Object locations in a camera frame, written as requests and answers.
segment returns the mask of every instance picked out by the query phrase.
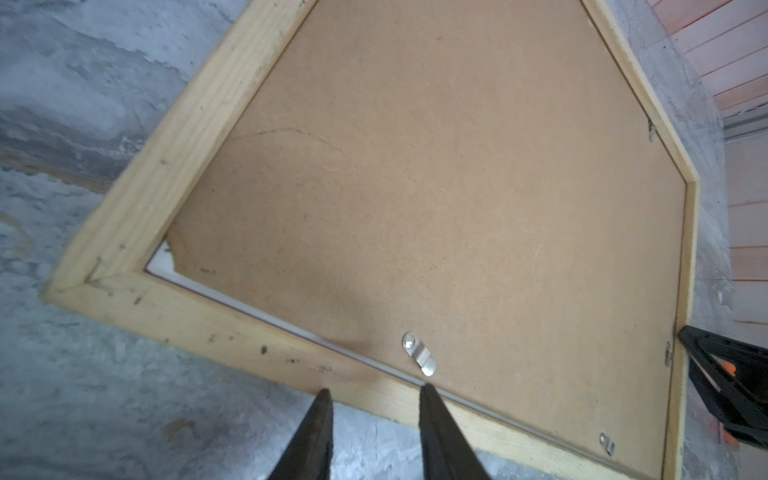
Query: white strip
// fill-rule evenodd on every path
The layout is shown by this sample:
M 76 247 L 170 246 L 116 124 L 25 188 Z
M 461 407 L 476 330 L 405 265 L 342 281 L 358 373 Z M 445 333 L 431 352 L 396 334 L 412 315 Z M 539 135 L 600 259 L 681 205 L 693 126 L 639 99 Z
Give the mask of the white strip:
M 235 300 L 231 296 L 224 295 L 223 293 L 214 290 L 208 286 L 203 285 L 202 283 L 195 282 L 194 280 L 190 280 L 186 278 L 185 276 L 180 275 L 179 273 L 176 273 L 174 269 L 174 256 L 170 251 L 170 246 L 168 243 L 163 240 L 163 243 L 157 248 L 157 251 L 152 256 L 151 260 L 147 264 L 146 271 L 151 273 L 152 275 L 155 275 L 157 277 L 160 277 L 163 280 L 166 280 L 168 282 L 173 283 L 174 285 L 181 286 L 187 290 L 190 290 L 192 292 L 197 293 L 198 295 L 205 296 L 208 299 L 211 299 L 215 302 L 222 303 L 223 305 L 226 305 L 230 308 L 233 308 L 237 310 L 240 313 L 244 313 L 248 316 L 252 316 L 255 319 L 262 320 L 264 322 L 267 322 L 271 325 L 274 325 L 278 328 L 281 328 L 283 330 L 286 330 L 288 332 L 293 333 L 294 335 L 300 336 L 304 339 L 309 340 L 310 342 L 316 343 L 318 345 L 324 346 L 327 349 L 331 349 L 334 352 L 341 353 L 342 355 L 348 356 L 349 358 L 355 359 L 359 362 L 365 363 L 367 366 L 371 366 L 375 369 L 381 370 L 382 372 L 386 372 L 392 376 L 395 376 L 401 380 L 405 380 L 406 382 L 412 383 L 416 386 L 422 386 L 425 382 L 423 382 L 420 379 L 417 379 L 416 377 L 407 375 L 403 372 L 400 372 L 399 370 L 395 370 L 390 366 L 384 365 L 383 363 L 377 362 L 373 359 L 370 359 L 366 356 L 362 356 L 358 353 L 355 353 L 351 350 L 345 349 L 341 346 L 336 345 L 335 343 L 331 343 L 328 340 L 315 335 L 314 333 L 308 332 L 304 329 L 300 329 L 299 327 L 286 322 L 285 320 L 279 319 L 276 316 L 272 316 L 269 313 L 263 312 L 255 307 L 252 307 L 250 305 L 247 305 L 246 303 L 240 302 L 239 300 Z M 459 405 L 463 405 L 465 407 L 468 407 L 472 410 L 475 410 L 476 412 L 479 412 L 483 415 L 489 416 L 493 419 L 498 420 L 499 422 L 506 423 L 507 425 L 511 425 L 515 427 L 516 429 L 520 429 L 523 432 L 530 433 L 531 435 L 535 435 L 541 439 L 546 440 L 547 442 L 554 443 L 559 447 L 562 447 L 563 449 L 569 450 L 571 452 L 577 453 L 579 455 L 583 455 L 585 457 L 588 457 L 591 460 L 594 460 L 596 462 L 601 463 L 602 465 L 606 465 L 609 468 L 612 468 L 614 470 L 618 470 L 621 473 L 624 473 L 626 475 L 629 475 L 630 477 L 636 477 L 637 473 L 630 472 L 628 470 L 624 470 L 619 465 L 615 465 L 613 463 L 610 463 L 608 460 L 604 458 L 600 458 L 596 455 L 593 455 L 589 452 L 584 452 L 580 449 L 577 449 L 567 443 L 562 442 L 561 440 L 555 439 L 549 435 L 546 435 L 544 433 L 541 433 L 537 430 L 532 429 L 529 426 L 523 425 L 521 423 L 516 422 L 515 420 L 511 420 L 508 418 L 505 418 L 498 413 L 494 413 L 491 410 L 485 409 L 481 406 L 478 406 L 472 402 L 468 402 L 467 400 L 464 400 L 450 392 L 445 392 L 441 389 L 438 389 L 438 393 L 441 396 L 446 397 L 447 399 L 452 400 L 453 402 L 458 403 Z

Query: brown backing board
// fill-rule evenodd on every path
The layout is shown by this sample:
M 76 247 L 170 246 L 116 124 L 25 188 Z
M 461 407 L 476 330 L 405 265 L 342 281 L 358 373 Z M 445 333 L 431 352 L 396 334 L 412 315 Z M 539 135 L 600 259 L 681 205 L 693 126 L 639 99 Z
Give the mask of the brown backing board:
M 169 241 L 415 375 L 412 329 L 437 385 L 658 477 L 685 183 L 581 5 L 528 3 L 321 0 Z

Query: brown stain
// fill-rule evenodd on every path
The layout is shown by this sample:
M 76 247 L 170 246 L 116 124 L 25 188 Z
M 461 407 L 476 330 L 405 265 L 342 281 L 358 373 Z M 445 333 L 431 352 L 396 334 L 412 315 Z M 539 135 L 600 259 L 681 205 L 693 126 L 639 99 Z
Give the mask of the brown stain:
M 29 255 L 29 247 L 34 245 L 35 242 L 32 240 L 32 237 L 29 236 L 26 230 L 24 230 L 22 222 L 20 222 L 16 217 L 7 214 L 6 212 L 0 212 L 0 222 L 14 227 L 16 232 L 22 238 L 22 244 L 14 247 L 13 251 L 20 257 L 26 257 Z
M 197 427 L 197 424 L 193 420 L 187 420 L 184 417 L 179 417 L 178 419 L 175 419 L 173 422 L 165 425 L 163 427 L 163 432 L 165 433 L 167 440 L 169 442 L 172 442 L 176 439 L 179 432 L 186 428 L 189 428 L 189 430 L 192 432 L 192 436 L 194 438 L 197 438 L 196 427 Z

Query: wooden plank wall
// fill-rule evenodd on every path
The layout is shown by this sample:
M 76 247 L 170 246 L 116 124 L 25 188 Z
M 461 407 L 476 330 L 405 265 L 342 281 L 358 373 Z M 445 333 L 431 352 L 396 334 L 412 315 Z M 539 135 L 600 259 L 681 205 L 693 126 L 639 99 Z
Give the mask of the wooden plank wall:
M 648 0 L 723 116 L 768 103 L 768 0 Z
M 768 339 L 768 133 L 726 144 L 726 174 L 736 321 Z

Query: wooden frame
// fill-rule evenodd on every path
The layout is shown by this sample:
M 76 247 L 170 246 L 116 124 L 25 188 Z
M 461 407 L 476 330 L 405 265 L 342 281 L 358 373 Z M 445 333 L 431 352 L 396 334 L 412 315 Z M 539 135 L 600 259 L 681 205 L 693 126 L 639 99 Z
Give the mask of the wooden frame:
M 406 425 L 418 387 L 145 272 L 170 222 L 313 0 L 253 0 L 70 242 L 43 297 L 103 323 Z M 699 177 L 605 0 L 582 0 L 687 184 L 676 329 L 688 323 Z M 226 339 L 211 342 L 211 338 Z M 262 356 L 262 346 L 270 355 Z M 299 362 L 287 362 L 300 359 Z M 680 477 L 688 360 L 676 343 L 662 478 Z M 449 402 L 473 447 L 563 478 L 640 478 Z

